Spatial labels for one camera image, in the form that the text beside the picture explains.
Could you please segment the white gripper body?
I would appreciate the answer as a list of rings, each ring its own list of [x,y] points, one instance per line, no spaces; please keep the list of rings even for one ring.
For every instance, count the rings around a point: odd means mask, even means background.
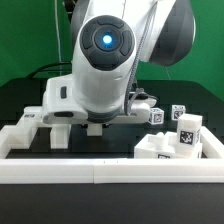
[[[124,109],[108,114],[88,112],[73,96],[72,75],[50,78],[42,101],[42,119],[46,124],[136,124],[149,120],[157,100],[145,92],[140,93],[131,106],[131,114]]]

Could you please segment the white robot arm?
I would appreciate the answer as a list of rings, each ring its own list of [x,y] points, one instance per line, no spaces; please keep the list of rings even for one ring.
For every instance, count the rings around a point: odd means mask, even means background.
[[[132,86],[138,63],[177,63],[195,31],[190,0],[75,0],[72,73],[47,81],[43,121],[147,122],[156,101]]]

